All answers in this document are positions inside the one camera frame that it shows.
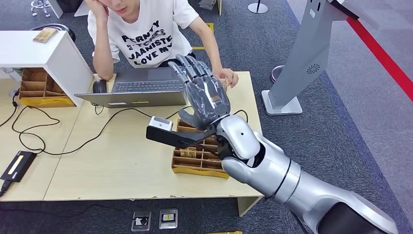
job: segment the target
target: floor socket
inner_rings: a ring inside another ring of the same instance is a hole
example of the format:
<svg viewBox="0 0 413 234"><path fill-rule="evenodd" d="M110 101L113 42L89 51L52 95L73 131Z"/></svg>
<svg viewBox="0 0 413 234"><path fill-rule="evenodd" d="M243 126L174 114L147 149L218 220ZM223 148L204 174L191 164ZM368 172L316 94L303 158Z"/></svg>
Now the floor socket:
<svg viewBox="0 0 413 234"><path fill-rule="evenodd" d="M135 211L133 213L132 232L149 231L151 214L151 211Z"/></svg>
<svg viewBox="0 0 413 234"><path fill-rule="evenodd" d="M163 209L159 215L159 229L178 227L178 209Z"/></svg>

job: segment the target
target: laptop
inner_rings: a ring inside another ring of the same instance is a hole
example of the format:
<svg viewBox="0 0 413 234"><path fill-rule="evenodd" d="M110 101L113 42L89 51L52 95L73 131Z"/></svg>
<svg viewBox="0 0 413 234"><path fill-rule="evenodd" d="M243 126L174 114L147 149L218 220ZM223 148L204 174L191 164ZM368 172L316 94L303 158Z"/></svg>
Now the laptop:
<svg viewBox="0 0 413 234"><path fill-rule="evenodd" d="M184 84L170 67L128 68L117 73L110 93L75 97L107 108L187 104Z"/></svg>

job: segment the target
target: speaker grille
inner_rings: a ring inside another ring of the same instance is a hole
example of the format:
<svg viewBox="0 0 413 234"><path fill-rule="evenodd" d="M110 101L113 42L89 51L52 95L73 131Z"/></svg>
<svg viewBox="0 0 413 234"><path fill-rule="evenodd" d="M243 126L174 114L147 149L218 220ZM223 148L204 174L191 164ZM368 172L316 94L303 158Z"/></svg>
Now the speaker grille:
<svg viewBox="0 0 413 234"><path fill-rule="evenodd" d="M307 68L307 74L314 74L320 70L320 64L316 63Z"/></svg>

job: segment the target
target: cardboard organizer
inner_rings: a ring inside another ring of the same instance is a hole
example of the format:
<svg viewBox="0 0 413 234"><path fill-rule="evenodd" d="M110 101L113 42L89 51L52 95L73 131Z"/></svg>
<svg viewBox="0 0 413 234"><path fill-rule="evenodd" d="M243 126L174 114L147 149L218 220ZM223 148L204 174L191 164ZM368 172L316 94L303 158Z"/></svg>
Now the cardboard organizer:
<svg viewBox="0 0 413 234"><path fill-rule="evenodd" d="M178 120L177 132L200 132L181 119ZM208 151L218 154L218 142L213 137L206 138L199 143ZM214 176L228 179L229 176L222 169L221 160L205 149L188 147L186 149L175 148L172 156L172 171L200 176Z"/></svg>
<svg viewBox="0 0 413 234"><path fill-rule="evenodd" d="M24 68L19 100L26 106L71 107L75 104L43 68Z"/></svg>

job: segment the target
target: white t-shirt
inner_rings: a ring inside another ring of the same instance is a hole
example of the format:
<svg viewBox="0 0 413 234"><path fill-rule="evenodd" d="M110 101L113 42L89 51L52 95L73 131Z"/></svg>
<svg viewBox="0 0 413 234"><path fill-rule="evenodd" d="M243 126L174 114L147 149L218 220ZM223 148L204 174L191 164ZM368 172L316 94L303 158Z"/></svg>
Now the white t-shirt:
<svg viewBox="0 0 413 234"><path fill-rule="evenodd" d="M188 0L140 0L135 23L124 22L109 9L108 35L113 61L119 62L121 51L135 68L157 67L174 59L176 54L191 53L192 47L178 25L185 29L197 17ZM96 44L96 18L92 11L89 11L88 30Z"/></svg>

